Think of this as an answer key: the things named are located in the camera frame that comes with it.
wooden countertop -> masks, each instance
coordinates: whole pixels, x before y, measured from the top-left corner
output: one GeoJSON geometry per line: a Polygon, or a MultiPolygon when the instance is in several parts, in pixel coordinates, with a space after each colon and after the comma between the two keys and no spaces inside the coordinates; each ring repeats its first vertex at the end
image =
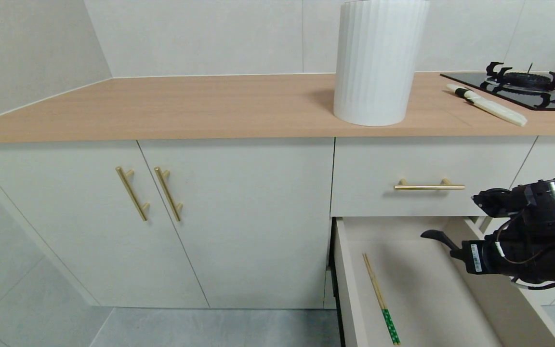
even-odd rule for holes
{"type": "Polygon", "coordinates": [[[318,136],[555,135],[555,111],[485,97],[528,118],[502,121],[417,73],[406,119],[361,127],[332,113],[333,74],[111,79],[0,116],[0,143],[318,136]]]}

knife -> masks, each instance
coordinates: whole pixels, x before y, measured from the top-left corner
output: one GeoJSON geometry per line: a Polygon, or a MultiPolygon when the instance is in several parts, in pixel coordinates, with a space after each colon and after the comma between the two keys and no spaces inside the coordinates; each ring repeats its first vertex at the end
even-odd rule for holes
{"type": "Polygon", "coordinates": [[[524,125],[526,125],[526,123],[528,122],[524,115],[491,100],[487,100],[468,88],[452,84],[447,85],[447,88],[453,94],[457,95],[458,97],[464,98],[472,105],[480,108],[481,110],[484,110],[487,113],[491,113],[502,120],[508,121],[509,123],[524,127],[524,125]]]}

black glass cooktop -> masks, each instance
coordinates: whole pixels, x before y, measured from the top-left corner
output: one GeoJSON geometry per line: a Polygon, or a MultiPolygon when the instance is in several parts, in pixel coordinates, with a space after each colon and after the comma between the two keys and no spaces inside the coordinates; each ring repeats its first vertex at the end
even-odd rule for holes
{"type": "Polygon", "coordinates": [[[501,64],[492,62],[487,68],[487,73],[441,73],[441,76],[531,110],[555,110],[555,72],[510,72],[510,67],[500,68],[500,71],[496,72],[495,66],[501,64]]]}

brass bar handle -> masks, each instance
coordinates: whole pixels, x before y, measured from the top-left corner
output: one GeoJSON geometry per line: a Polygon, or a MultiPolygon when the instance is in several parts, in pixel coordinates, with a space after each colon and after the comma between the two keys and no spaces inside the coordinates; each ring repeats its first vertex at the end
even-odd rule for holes
{"type": "Polygon", "coordinates": [[[143,222],[147,222],[147,210],[149,209],[149,203],[145,202],[145,205],[141,206],[138,202],[138,198],[136,197],[136,193],[134,193],[134,189],[132,189],[130,182],[128,182],[128,177],[134,175],[134,170],[123,172],[123,169],[120,166],[116,167],[115,170],[117,171],[117,174],[119,174],[119,178],[121,178],[123,186],[128,191],[128,194],[130,194],[130,198],[132,199],[132,202],[134,202],[134,206],[136,206],[138,213],[141,215],[141,219],[143,222]]]}
{"type": "Polygon", "coordinates": [[[442,179],[439,185],[409,185],[403,178],[399,180],[397,185],[394,185],[395,190],[463,190],[466,189],[465,185],[454,185],[446,178],[442,179]]]}
{"type": "Polygon", "coordinates": [[[172,213],[174,213],[174,218],[177,220],[177,222],[181,222],[179,210],[181,210],[183,204],[177,204],[176,202],[174,202],[174,200],[172,199],[172,195],[170,194],[170,190],[168,189],[168,185],[166,184],[166,180],[168,179],[168,176],[170,176],[170,171],[166,170],[162,172],[159,166],[157,166],[155,170],[156,175],[158,176],[158,180],[160,181],[160,185],[162,186],[162,190],[164,191],[164,195],[166,195],[166,200],[168,200],[168,204],[172,209],[172,213]]]}

chopsticks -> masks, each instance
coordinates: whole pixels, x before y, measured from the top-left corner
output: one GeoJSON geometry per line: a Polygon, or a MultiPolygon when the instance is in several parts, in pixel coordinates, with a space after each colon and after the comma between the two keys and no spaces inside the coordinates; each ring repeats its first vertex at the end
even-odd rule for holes
{"type": "Polygon", "coordinates": [[[389,314],[389,309],[385,304],[383,295],[381,295],[381,289],[378,286],[378,281],[376,281],[376,275],[374,274],[374,270],[372,270],[372,265],[370,265],[370,260],[368,259],[367,253],[363,253],[363,260],[365,261],[365,266],[367,266],[368,268],[368,274],[370,275],[372,286],[374,286],[374,291],[376,292],[376,299],[378,299],[378,305],[381,306],[381,311],[383,312],[385,323],[387,323],[387,329],[389,330],[389,334],[391,335],[391,340],[393,341],[394,345],[401,345],[401,342],[399,341],[399,337],[397,336],[397,330],[395,330],[393,319],[391,319],[391,315],[389,314]]]}

